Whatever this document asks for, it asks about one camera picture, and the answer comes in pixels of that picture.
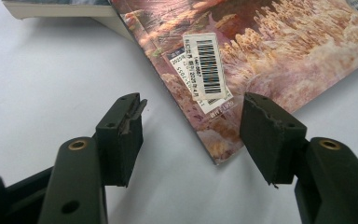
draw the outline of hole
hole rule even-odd
[[[80,203],[78,201],[71,201],[63,205],[63,207],[61,208],[61,212],[63,214],[71,214],[74,213],[77,208],[79,208],[79,206]]]
[[[115,123],[107,123],[107,124],[105,124],[105,126],[108,128],[114,128],[116,126],[116,124]]]
[[[324,139],[324,140],[321,140],[321,141],[319,142],[319,144],[320,144],[322,147],[325,147],[325,148],[328,148],[328,149],[332,149],[332,150],[339,150],[339,149],[341,149],[341,146],[340,146],[338,143],[333,142],[333,141],[331,141],[331,140],[326,140],[326,139]]]
[[[71,143],[71,145],[69,145],[69,149],[71,149],[71,150],[79,150],[79,149],[85,148],[86,145],[87,145],[86,141],[78,140],[78,141],[75,141],[75,142]]]

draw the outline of book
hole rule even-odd
[[[3,0],[2,3],[18,20],[41,17],[91,17],[132,40],[108,0]]]
[[[358,67],[358,0],[111,3],[216,164],[243,146],[245,92],[292,113]]]

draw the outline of white surface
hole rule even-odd
[[[11,185],[91,136],[121,95],[148,99],[130,186],[108,188],[110,223],[299,223],[294,185],[268,186],[249,154],[214,166],[138,47],[91,19],[17,21],[0,3],[0,176]],[[295,116],[308,138],[358,156],[358,70]]]

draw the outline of barcode sticker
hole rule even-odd
[[[184,35],[183,39],[193,99],[226,98],[226,82],[216,34]]]
[[[186,84],[188,90],[191,91],[191,83],[190,83],[190,78],[188,76],[188,70],[186,65],[185,49],[180,48],[174,51],[173,53],[168,54],[168,59],[170,60],[173,68],[178,73],[179,77]],[[216,109],[218,106],[232,99],[233,96],[226,85],[224,90],[226,90],[226,95],[227,95],[224,99],[210,99],[210,100],[197,101],[197,104],[200,106],[204,114],[208,114],[209,112]]]

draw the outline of white table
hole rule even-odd
[[[249,154],[214,166],[149,61],[91,19],[17,21],[0,2],[0,176],[7,186],[91,136],[121,95],[140,92],[145,142],[127,189],[107,189],[110,223],[299,223],[294,185],[268,186]],[[358,156],[358,70],[295,113],[308,138]]]

